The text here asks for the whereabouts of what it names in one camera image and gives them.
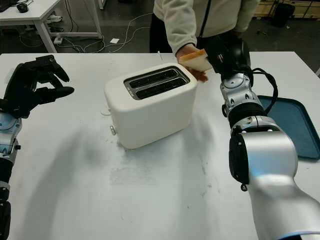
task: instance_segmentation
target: human hand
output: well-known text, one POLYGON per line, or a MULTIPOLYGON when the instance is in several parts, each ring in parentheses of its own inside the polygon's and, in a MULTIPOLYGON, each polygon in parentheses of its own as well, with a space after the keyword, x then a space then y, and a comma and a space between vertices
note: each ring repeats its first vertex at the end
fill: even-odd
MULTIPOLYGON (((194 52, 197 52, 199 51, 198 48, 196 48, 193 44, 189 43, 185 46, 183 46, 177 53, 176 53, 176 58, 178 60, 178 63, 180 63, 179 59, 180 57, 184 56, 184 55, 187 55, 187 54, 191 54, 191 53, 194 53, 194 52)), ((205 72, 201 72, 201 71, 197 71, 197 70, 194 70, 190 67, 186 67, 186 69, 199 81, 201 82, 206 82, 208 81, 208 77, 206 76, 206 73, 205 72)))

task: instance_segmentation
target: toaster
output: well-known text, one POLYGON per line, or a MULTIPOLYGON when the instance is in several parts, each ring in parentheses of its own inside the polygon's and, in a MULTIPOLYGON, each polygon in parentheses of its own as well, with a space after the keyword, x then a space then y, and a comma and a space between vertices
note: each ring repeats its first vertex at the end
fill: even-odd
POLYGON ((197 80, 183 66, 167 63, 105 84, 112 134, 127 149, 147 145, 187 127, 197 80))

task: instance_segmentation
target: gray floor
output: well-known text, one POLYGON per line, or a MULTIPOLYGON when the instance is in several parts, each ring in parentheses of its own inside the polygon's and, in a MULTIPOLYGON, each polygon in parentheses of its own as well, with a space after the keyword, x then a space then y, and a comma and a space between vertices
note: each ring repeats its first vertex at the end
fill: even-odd
MULTIPOLYGON (((73 19, 79 25, 80 32, 95 31, 92 19, 86 9, 83 0, 69 0, 73 19)), ((142 14, 151 13, 153 0, 135 0, 133 3, 118 3, 118 0, 107 0, 105 10, 98 10, 101 30, 108 44, 112 38, 125 40, 127 26, 130 20, 142 14)), ((63 16, 63 21, 55 23, 55 27, 64 28, 68 32, 71 22, 66 12, 65 1, 62 0, 56 10, 58 15, 63 16)), ((151 17, 143 16, 132 22, 128 39, 133 32, 141 27, 150 26, 151 17)), ((320 67, 320 21, 292 19, 284 28, 277 28, 270 25, 270 20, 252 20, 249 29, 243 35, 251 51, 295 51, 306 64, 315 72, 320 67)), ((35 31, 24 33, 21 40, 30 46, 26 47, 19 39, 19 34, 13 31, 0 36, 0 53, 46 53, 41 45, 39 36, 35 31)), ((95 40, 72 39, 75 45, 82 47, 94 43, 95 40)), ((101 48, 96 44, 87 49, 94 52, 101 48)), ((109 46, 102 53, 112 52, 121 46, 109 46)), ((57 47, 60 53, 75 53, 72 48, 57 47)), ((131 42, 121 48, 118 53, 148 53, 149 52, 149 29, 138 30, 131 42)))

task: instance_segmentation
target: white jacket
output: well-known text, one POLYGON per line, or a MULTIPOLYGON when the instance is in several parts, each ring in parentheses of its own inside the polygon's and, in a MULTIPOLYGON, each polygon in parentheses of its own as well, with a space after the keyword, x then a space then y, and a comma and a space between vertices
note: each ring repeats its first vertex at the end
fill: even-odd
MULTIPOLYGON (((209 0, 154 0, 153 13, 165 24, 174 54, 186 44, 197 44, 209 0)), ((260 0, 211 0, 202 37, 234 29, 244 32, 260 0)))

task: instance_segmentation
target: tray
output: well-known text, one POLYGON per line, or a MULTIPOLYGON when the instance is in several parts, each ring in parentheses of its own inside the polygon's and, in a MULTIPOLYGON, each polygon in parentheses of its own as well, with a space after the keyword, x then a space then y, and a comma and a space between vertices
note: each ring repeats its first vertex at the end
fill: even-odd
MULTIPOLYGON (((258 96, 264 109, 272 97, 258 96)), ((297 100, 279 97, 268 114, 292 139, 299 157, 320 159, 320 139, 306 108, 297 100)))

